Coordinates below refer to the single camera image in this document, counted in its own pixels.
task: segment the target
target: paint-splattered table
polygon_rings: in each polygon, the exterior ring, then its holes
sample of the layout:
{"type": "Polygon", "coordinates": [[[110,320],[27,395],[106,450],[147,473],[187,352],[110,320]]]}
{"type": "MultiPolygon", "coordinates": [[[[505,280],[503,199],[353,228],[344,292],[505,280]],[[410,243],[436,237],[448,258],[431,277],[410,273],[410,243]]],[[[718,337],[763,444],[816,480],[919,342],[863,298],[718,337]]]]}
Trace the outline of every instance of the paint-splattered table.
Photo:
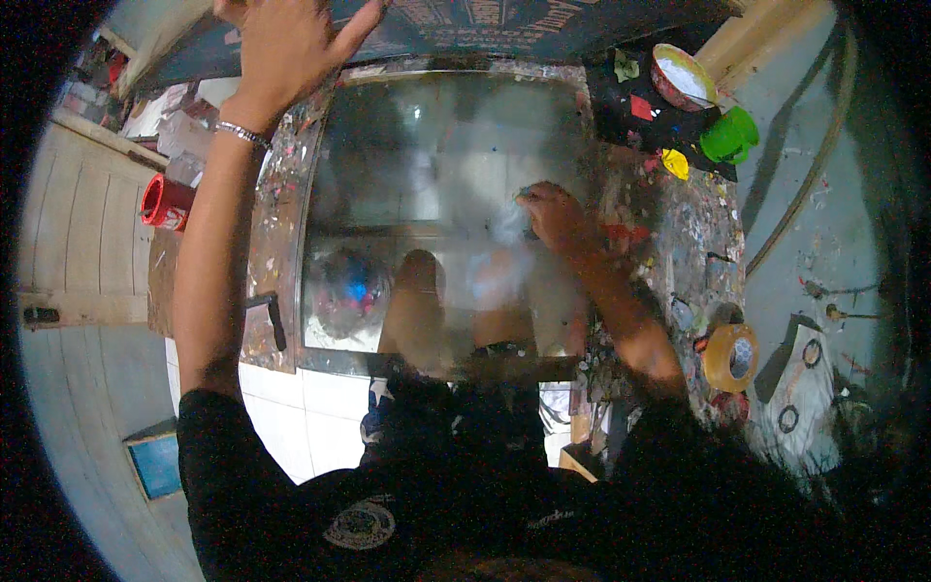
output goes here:
{"type": "MultiPolygon", "coordinates": [[[[607,143],[601,145],[600,167],[601,198],[593,211],[612,233],[613,249],[629,251],[637,265],[635,288],[640,283],[640,297],[647,303],[655,300],[657,315],[668,325],[693,409],[712,420],[715,391],[702,372],[694,342],[714,324],[742,317],[744,235],[736,184],[695,168],[683,181],[655,158],[607,143]]],[[[583,367],[595,368],[593,362],[614,357],[604,349],[600,334],[600,329],[592,330],[583,367]]],[[[592,386],[596,397],[623,391],[623,382],[612,386],[610,374],[598,383],[592,386]]]]}

